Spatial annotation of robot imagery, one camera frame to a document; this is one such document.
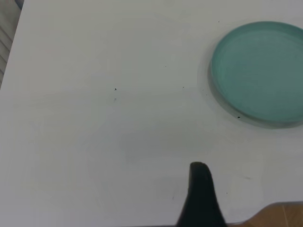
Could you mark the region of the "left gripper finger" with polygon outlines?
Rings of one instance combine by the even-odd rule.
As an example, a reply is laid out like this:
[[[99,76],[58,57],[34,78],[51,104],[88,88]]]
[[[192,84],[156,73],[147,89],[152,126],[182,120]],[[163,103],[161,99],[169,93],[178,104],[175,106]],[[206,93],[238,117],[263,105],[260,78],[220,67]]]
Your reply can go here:
[[[227,226],[217,201],[210,169],[202,162],[190,164],[187,197],[176,226]]]

